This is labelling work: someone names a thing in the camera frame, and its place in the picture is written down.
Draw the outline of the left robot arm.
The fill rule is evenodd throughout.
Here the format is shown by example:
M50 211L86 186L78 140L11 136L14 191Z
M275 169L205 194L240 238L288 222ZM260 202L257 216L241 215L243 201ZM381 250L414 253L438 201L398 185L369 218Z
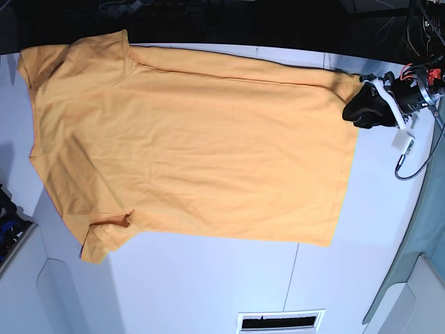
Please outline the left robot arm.
M407 8L353 14L355 19L380 17L405 19L400 41L414 55L396 74L363 74L363 87L343 109L343 119L364 129L401 128L427 108L439 120L436 105L444 99L444 2L410 1Z

